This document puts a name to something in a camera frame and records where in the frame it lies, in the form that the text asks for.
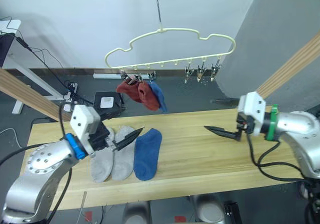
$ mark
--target gray floor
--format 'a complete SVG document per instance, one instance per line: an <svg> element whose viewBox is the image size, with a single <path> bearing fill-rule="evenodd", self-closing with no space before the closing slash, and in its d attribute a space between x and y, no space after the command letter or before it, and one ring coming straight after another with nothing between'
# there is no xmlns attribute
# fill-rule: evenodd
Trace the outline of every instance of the gray floor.
<svg viewBox="0 0 320 224"><path fill-rule="evenodd" d="M91 101L94 99L95 92L114 91L116 86L121 82L120 80L93 79L92 76L62 76L61 78L79 83L79 94ZM45 91L41 90L27 78L22 77L21 79L26 84L45 94ZM61 93L65 92L64 88L61 88L54 78L45 76L43 79ZM182 77L159 77L157 83L165 94L166 104L170 113L229 108L229 106L215 103L216 99L223 98L224 95L219 90L217 84L210 82L208 77L200 83L197 83L194 77L187 84L184 84ZM124 100L127 110L121 114L122 117L161 113L160 111L149 111L142 104L130 100L127 96ZM35 118L44 117L44 115L27 106L23 108L21 115L12 115L11 111L14 103L15 100L13 98L0 93L0 130L9 127L15 128L21 145L25 146L30 134L31 121ZM0 140L0 159L17 150L12 132L7 131L1 134ZM4 203L9 187L19 175L22 158L23 154L19 154L0 168L0 177L2 177L0 181L0 206ZM222 202L237 202L244 224L301 224L304 222L304 208L307 202L299 197L297 189L296 183L287 183L269 187L221 192L215 193L215 195ZM123 204L105 207L105 217L102 223L121 223L124 207ZM85 208L83 213L88 211L92 211L92 223L95 223L95 221L99 223L102 207ZM79 209L58 211L51 223L76 223L79 213ZM195 220L192 205L186 197L153 200L151 201L151 213L154 224L173 223L174 216L185 216L187 221ZM80 217L78 223L84 224L87 222L83 217Z"/></svg>

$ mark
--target wooden beam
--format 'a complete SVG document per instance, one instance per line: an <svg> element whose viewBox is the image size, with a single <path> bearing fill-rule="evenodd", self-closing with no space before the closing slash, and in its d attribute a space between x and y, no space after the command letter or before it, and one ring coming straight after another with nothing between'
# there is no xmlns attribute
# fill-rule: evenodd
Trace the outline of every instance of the wooden beam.
<svg viewBox="0 0 320 224"><path fill-rule="evenodd" d="M267 98L320 55L320 31L256 91Z"/></svg>
<svg viewBox="0 0 320 224"><path fill-rule="evenodd" d="M9 72L0 68L0 91L23 102L27 106L59 121L59 107L53 102L40 95L31 87L15 78ZM70 115L62 114L64 121L70 120Z"/></svg>

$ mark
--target white label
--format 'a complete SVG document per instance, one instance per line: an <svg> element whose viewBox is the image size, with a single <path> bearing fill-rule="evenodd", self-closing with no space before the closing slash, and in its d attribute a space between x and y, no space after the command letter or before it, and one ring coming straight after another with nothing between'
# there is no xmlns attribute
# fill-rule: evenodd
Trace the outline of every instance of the white label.
<svg viewBox="0 0 320 224"><path fill-rule="evenodd" d="M112 108L114 106L114 98L113 97L102 97L100 108Z"/></svg>

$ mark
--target red sock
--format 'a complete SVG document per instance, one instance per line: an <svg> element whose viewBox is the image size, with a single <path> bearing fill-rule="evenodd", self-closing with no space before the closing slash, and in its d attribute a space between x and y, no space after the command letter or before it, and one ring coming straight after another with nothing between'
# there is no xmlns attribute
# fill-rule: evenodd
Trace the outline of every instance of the red sock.
<svg viewBox="0 0 320 224"><path fill-rule="evenodd" d="M141 82L138 87L141 102L151 111L159 109L159 102L148 83Z"/></svg>
<svg viewBox="0 0 320 224"><path fill-rule="evenodd" d="M139 97L138 86L139 86L139 82L136 82L133 85L129 85L127 81L123 81L120 85L117 86L115 91L117 93L125 93L132 100L136 101L137 103L141 103L142 101Z"/></svg>

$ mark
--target red object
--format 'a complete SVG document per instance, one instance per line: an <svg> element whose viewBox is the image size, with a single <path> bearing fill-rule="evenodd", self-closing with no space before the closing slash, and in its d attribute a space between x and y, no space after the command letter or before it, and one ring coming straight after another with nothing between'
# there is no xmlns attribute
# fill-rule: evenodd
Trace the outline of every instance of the red object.
<svg viewBox="0 0 320 224"><path fill-rule="evenodd" d="M156 111L159 109L159 102L155 94L152 92L148 83L141 82L138 87L139 96L142 103L151 111Z"/></svg>
<svg viewBox="0 0 320 224"><path fill-rule="evenodd" d="M84 216L85 216L84 219L86 222L88 222L88 223L92 222L92 211L86 211L84 213Z"/></svg>
<svg viewBox="0 0 320 224"><path fill-rule="evenodd" d="M187 218L183 215L176 215L174 217L174 222L175 223L186 223L187 222Z"/></svg>
<svg viewBox="0 0 320 224"><path fill-rule="evenodd" d="M133 85L129 85L128 81L125 80L120 85L117 86L115 91L117 93L125 93L135 102L141 103L142 101L139 97L138 86L139 86L138 81Z"/></svg>

